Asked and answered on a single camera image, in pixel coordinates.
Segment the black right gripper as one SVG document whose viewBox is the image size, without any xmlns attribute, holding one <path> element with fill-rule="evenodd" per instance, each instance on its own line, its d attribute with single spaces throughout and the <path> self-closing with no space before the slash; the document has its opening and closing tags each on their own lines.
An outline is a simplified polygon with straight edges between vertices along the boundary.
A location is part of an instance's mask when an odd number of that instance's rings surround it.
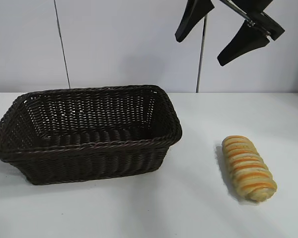
<svg viewBox="0 0 298 238">
<path fill-rule="evenodd" d="M 245 21 L 241 28 L 220 52 L 217 59 L 225 66 L 237 57 L 267 46 L 270 36 L 274 41 L 284 32 L 284 28 L 267 15 L 264 10 L 272 0 L 224 0 L 223 3 L 242 16 Z M 175 32 L 176 41 L 181 43 L 195 27 L 215 7 L 210 0 L 187 0 L 187 4 Z"/>
</svg>

